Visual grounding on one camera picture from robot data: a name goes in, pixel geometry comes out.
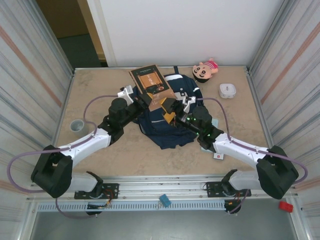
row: stuffed toy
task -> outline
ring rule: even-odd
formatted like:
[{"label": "stuffed toy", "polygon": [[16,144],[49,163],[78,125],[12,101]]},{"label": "stuffed toy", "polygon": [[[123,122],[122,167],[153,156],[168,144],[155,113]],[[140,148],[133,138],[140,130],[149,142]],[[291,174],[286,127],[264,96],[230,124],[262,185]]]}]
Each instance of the stuffed toy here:
[{"label": "stuffed toy", "polygon": [[213,58],[205,63],[199,62],[198,66],[193,66],[192,73],[195,80],[199,83],[205,83],[213,74],[218,72],[218,64],[214,62]]}]

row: gray cup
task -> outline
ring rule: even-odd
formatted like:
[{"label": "gray cup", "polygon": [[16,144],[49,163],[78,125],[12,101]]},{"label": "gray cup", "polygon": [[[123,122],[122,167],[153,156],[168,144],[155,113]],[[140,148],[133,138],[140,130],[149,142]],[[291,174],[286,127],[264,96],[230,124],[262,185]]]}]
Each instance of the gray cup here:
[{"label": "gray cup", "polygon": [[78,138],[82,138],[89,133],[88,125],[82,119],[73,120],[70,129]]}]

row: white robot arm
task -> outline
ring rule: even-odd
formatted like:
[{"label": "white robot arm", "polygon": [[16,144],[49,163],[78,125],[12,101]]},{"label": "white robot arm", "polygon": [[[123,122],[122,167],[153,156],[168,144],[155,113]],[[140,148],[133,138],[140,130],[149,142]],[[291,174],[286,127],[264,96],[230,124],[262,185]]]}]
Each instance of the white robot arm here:
[{"label": "white robot arm", "polygon": [[[31,180],[49,193],[53,198],[65,192],[84,191],[93,196],[101,194],[102,180],[91,172],[73,173],[72,169],[87,156],[114,144],[123,134],[123,128],[135,120],[148,108],[151,98],[140,95],[132,100],[127,88],[119,93],[119,98],[112,101],[109,115],[104,117],[96,133],[92,132],[68,145],[58,149],[69,148],[59,153],[42,154],[31,175]],[[186,102],[173,98],[165,98],[161,102],[164,109],[164,118],[175,127],[183,127],[198,135],[200,145],[212,152],[232,156],[254,168],[252,171],[231,170],[222,179],[223,191],[232,196],[236,191],[243,189],[264,190],[271,197],[281,199],[291,187],[299,174],[293,164],[278,157],[259,153],[271,152],[286,156],[285,152],[277,146],[268,149],[229,138],[227,133],[212,126],[212,117],[204,106],[197,106],[192,113],[187,113]],[[72,147],[83,140],[91,140],[77,147]],[[243,148],[233,141],[242,144],[256,152]],[[57,149],[48,146],[45,150]]]}]

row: red block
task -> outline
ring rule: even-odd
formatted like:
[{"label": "red block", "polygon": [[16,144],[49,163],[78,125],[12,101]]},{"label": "red block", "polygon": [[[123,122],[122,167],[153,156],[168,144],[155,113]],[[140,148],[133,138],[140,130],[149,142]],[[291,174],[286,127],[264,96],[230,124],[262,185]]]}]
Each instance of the red block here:
[{"label": "red block", "polygon": [[285,201],[279,202],[279,208],[288,212],[288,213],[292,213],[294,211],[294,206],[285,202]]}]

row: beige table surface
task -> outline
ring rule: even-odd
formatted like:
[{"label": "beige table surface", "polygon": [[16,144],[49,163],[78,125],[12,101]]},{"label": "beige table surface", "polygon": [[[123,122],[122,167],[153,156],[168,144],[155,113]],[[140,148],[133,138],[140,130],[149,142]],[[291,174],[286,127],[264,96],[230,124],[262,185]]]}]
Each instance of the beige table surface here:
[{"label": "beige table surface", "polygon": [[[58,146],[71,143],[77,137],[70,131],[70,123],[82,118],[87,103],[100,95],[116,95],[121,87],[134,86],[129,69],[79,69],[75,73],[74,83],[66,107]],[[165,74],[174,73],[173,68],[160,68]],[[179,68],[181,74],[192,77],[192,68]],[[233,99],[222,99],[218,93],[221,83],[232,83],[236,87]],[[198,83],[204,97],[218,98],[226,110],[230,133],[233,137],[266,147],[267,143],[248,85],[243,67],[221,67],[208,82]],[[97,124],[108,114],[112,98],[103,98],[94,102],[87,111],[86,118]],[[206,100],[205,106],[213,118],[219,120],[218,128],[226,131],[223,113],[212,100]],[[251,167],[230,156],[224,160],[213,159],[213,154],[201,151],[197,141],[176,149],[161,150],[138,125],[130,123],[124,128],[124,135],[113,145],[101,149],[82,160],[76,172],[91,171],[101,177],[106,176],[150,176],[150,175],[189,175],[189,174],[225,174],[231,169],[251,170]]]}]

